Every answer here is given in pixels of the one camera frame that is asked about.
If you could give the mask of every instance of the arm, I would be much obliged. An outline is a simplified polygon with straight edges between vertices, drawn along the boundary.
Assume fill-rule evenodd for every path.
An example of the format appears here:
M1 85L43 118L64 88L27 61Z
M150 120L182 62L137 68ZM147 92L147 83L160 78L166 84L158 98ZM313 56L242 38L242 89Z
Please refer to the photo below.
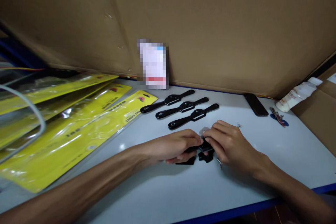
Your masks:
M0 223L72 223L134 173L162 160L186 162L196 151L184 151L202 143L199 135L186 129L133 146L1 214Z
M334 210L320 196L255 150L239 128L218 120L203 136L207 137L206 141L212 145L222 163L274 188L307 223L336 223Z

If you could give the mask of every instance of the blue table edge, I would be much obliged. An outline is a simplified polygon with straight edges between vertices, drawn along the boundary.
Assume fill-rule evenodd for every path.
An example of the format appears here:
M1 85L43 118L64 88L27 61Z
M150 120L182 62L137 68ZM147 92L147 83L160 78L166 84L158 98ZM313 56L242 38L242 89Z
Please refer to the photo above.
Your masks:
M120 79L136 81L136 80L128 79L128 78L120 78ZM191 87L179 86L179 85L170 85L170 86L177 86L177 87L181 87L181 88L184 88L184 87L185 88L191 88ZM202 89L202 88L196 88L196 87L192 87L191 89L199 89L199 90L206 90L206 91L213 91L213 92L220 92L220 93L229 93L229 94L234 94L234 95L242 95L242 94L239 94L239 93L230 93L230 92L210 90L210 89ZM316 187L312 190L317 194L326 193L328 191L336 190L336 183L325 185L325 186L322 186L322 187ZM204 216L196 217L196 218L185 220L185 221L183 220L181 222L176 222L176 223L178 223L178 224L202 223L203 224L203 223L214 223L214 222L219 222L219 221L225 221L225 220L228 220L228 219L232 219L232 218L235 218L235 217L239 217L239 216L242 216L242 215L253 213L253 212L263 210L263 209L266 209L266 208L271 208L271 207L273 207L277 204L281 204L281 203L283 203L283 200L281 198L273 198L273 199L253 203L253 204L250 204L250 205L245 205L245 206L241 206L241 207L237 207L237 208L232 208L232 209L225 210L225 211L222 211L222 212L217 212L217 213L213 213L213 214L209 214L209 215L204 215Z

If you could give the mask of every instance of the white table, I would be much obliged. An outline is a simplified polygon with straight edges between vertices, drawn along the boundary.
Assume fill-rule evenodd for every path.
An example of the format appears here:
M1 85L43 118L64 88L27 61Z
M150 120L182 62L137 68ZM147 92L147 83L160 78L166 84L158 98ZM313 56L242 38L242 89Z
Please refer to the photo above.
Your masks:
M134 87L137 85L131 80L118 79L116 82ZM182 94L188 89L171 86L169 90L147 92L161 101L169 94ZM139 115L125 130L111 137L53 186L75 177L130 146L177 130L190 128L199 132L204 126L211 127L216 120L221 119L232 125L237 125L237 122L243 125L241 131L254 148L268 155L277 166L309 188L319 188L319 192L336 188L336 158L291 111L285 113L284 117L289 127L283 128L270 116L255 116L242 95L199 89L195 91L195 94L176 104ZM214 103L218 103L220 108L174 131L168 129L168 123L190 115L193 110L179 112L161 120L155 118L155 113L160 110L174 108L183 101L196 101L203 97L208 97L209 102L196 108L205 109ZM259 100L269 113L270 106L276 108L273 100ZM0 203L0 210L5 211L31 197L32 194L16 185L7 185L0 193L0 202L8 199L9 203ZM274 197L269 188L257 181L227 167L221 170L216 159L210 163L196 159L193 166L161 163L129 178L93 206L78 223L174 223L210 215L190 221L209 223L264 208L272 204L272 201L267 200ZM243 207L250 204L253 205L249 208ZM238 211L230 210L238 207L243 208Z

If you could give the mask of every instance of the forearm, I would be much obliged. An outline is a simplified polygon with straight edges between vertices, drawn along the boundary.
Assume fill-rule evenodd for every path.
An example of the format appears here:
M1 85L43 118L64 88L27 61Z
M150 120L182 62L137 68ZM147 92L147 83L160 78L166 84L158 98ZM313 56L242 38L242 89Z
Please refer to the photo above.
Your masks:
M127 149L81 175L0 215L0 223L72 223L150 160Z
M307 223L336 223L334 210L319 195L272 162L267 173L259 179L274 188L292 210Z

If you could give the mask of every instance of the finger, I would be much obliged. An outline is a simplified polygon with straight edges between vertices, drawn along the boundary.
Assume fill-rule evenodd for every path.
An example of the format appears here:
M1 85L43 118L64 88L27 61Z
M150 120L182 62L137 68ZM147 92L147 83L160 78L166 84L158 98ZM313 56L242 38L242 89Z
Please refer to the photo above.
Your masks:
M207 131L203 132L203 136L204 137L212 137L213 139L215 139L216 141L221 141L220 139L222 137L225 136L225 134L223 132L220 132L219 130L215 129L215 128L211 128Z
M235 126L233 126L233 125L231 125L231 124L229 124L229 123L227 123L227 122L224 122L224 121L222 121L222 120L217 120L217 122L219 123L219 124L222 124L223 126L226 126L226 127L229 127L229 128L234 128Z
M186 149L192 146L199 146L201 145L204 141L203 139L199 138L186 138Z
M229 159L227 157L227 155L225 154L225 150L224 148L220 145L219 142L217 142L215 139L213 139L212 137L207 137L205 139L209 144L211 144L211 146L213 147L213 149L215 150L219 160L222 163L228 163Z
M179 155L175 158L167 159L166 164L187 162L190 158L192 158L196 154L197 154L196 151L193 151L193 152L190 152L190 153L182 153L181 155Z
M186 138L201 138L200 135L198 135L195 131L191 129L185 129L176 132L178 133L181 137L186 137Z
M232 135L233 131L235 130L233 128L224 126L218 122L215 122L212 127L215 128L216 130L219 130L222 133L229 134L229 135Z

